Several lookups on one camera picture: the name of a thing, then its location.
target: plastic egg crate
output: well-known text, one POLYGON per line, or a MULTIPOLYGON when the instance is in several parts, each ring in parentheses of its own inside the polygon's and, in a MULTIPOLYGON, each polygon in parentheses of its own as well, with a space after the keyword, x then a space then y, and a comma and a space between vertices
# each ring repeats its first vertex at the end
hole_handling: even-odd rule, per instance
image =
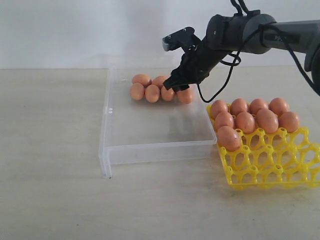
POLYGON ((227 183, 234 189, 320 186, 320 144, 310 143, 308 128, 288 133, 280 127, 273 134, 266 134, 262 128, 251 134, 236 131, 242 139, 238 150, 230 152, 217 144, 227 183))

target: white wall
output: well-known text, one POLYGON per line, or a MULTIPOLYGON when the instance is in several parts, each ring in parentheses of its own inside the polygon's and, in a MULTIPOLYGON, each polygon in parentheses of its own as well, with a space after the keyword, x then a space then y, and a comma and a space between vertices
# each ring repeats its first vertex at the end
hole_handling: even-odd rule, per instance
MULTIPOLYGON (((320 19, 319 0, 245 2, 278 22, 320 19)), ((1 0, 0 68, 105 68, 110 54, 169 54, 165 35, 192 26, 202 38, 211 16, 234 12, 230 0, 1 0)), ((243 66, 278 64, 293 64, 288 52, 242 55, 243 66)))

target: egg holder cup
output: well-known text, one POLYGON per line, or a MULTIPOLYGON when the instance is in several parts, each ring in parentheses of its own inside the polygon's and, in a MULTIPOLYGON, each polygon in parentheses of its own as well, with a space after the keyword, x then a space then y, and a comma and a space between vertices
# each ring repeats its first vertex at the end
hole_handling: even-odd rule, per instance
MULTIPOLYGON (((213 124, 210 107, 206 110, 213 124)), ((241 129, 236 131, 242 140, 238 150, 227 151, 217 143, 227 183, 234 189, 320 186, 320 144, 309 141, 307 127, 292 133, 283 127, 273 134, 262 128, 251 134, 244 134, 241 129)))

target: egg tray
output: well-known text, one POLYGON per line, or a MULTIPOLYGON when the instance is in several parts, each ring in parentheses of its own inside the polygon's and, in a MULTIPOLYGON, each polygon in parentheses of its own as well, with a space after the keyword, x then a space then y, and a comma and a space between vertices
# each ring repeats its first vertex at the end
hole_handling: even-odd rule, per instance
MULTIPOLYGON (((206 110, 210 116, 210 105, 206 110)), ((227 183, 236 190, 320 186, 320 144, 308 139, 309 129, 288 133, 283 127, 273 134, 257 128, 251 134, 236 129, 242 141, 236 151, 217 143, 227 183)))

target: plastic box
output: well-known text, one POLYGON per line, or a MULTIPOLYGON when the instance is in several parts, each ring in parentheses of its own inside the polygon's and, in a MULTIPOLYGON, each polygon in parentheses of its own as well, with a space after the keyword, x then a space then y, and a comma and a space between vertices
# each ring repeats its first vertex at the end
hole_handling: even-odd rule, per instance
POLYGON ((112 165, 211 156, 217 138, 198 92, 187 105, 177 99, 156 103, 131 99, 134 75, 146 73, 155 78, 169 75, 175 67, 122 66, 109 70, 99 146, 105 177, 112 176, 112 165))

